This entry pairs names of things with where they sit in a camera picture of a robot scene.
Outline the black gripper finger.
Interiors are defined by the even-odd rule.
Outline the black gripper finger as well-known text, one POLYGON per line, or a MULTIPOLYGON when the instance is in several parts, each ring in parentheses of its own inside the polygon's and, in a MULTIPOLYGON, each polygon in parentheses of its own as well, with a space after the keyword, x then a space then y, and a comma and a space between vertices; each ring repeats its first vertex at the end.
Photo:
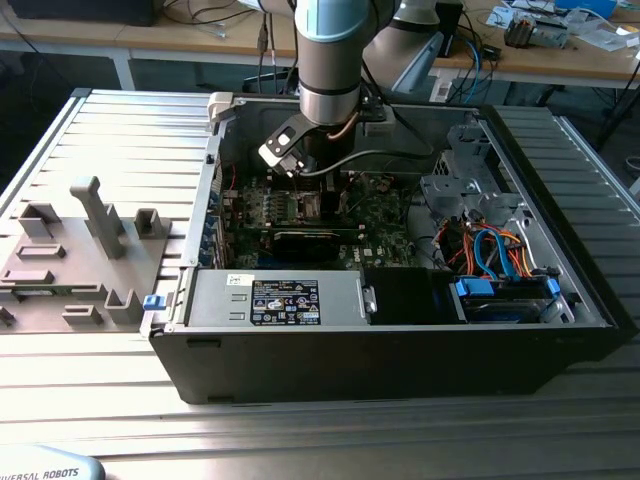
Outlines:
POLYGON ((339 218, 341 178, 339 172, 330 172, 321 180, 321 219, 336 221, 339 218))

